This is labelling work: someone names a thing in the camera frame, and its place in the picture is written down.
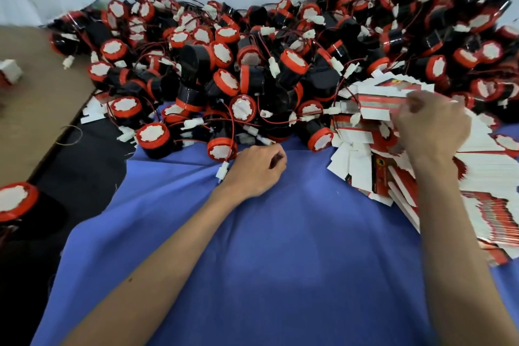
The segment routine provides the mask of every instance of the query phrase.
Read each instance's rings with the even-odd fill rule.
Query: hand
[[[450,162],[469,137],[471,126],[463,103],[426,91],[409,93],[394,122],[414,164]]]
[[[287,154],[280,144],[252,146],[238,153],[234,164],[217,189],[234,195],[242,202],[269,190],[279,180],[286,167]]]

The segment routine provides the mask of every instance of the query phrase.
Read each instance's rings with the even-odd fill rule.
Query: person's left hand
[[[286,167],[287,154],[280,144],[255,145],[238,153],[217,189],[236,195],[240,201],[257,197],[276,184]]]

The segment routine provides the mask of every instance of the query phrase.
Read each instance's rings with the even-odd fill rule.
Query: skin
[[[394,122],[418,182],[426,297],[442,344],[518,345],[517,329],[464,209],[452,161],[470,133],[470,118],[459,103],[413,92]],[[254,146],[238,154],[205,205],[102,300],[63,344],[145,345],[226,216],[275,185],[286,166],[280,145]]]
[[[458,188],[453,156],[470,134],[464,105],[412,92],[394,122],[418,183],[429,317],[445,345],[518,345]]]

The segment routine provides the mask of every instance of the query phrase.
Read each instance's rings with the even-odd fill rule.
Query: person's right arm
[[[395,118],[418,183],[429,316],[445,345],[519,345],[458,187],[453,156],[470,123],[462,104],[428,92],[411,93]]]

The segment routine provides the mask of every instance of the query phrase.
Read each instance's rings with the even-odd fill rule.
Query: person's left arm
[[[63,345],[145,345],[219,225],[245,199],[270,189],[286,164],[280,145],[250,147],[238,154],[205,205],[108,294]]]

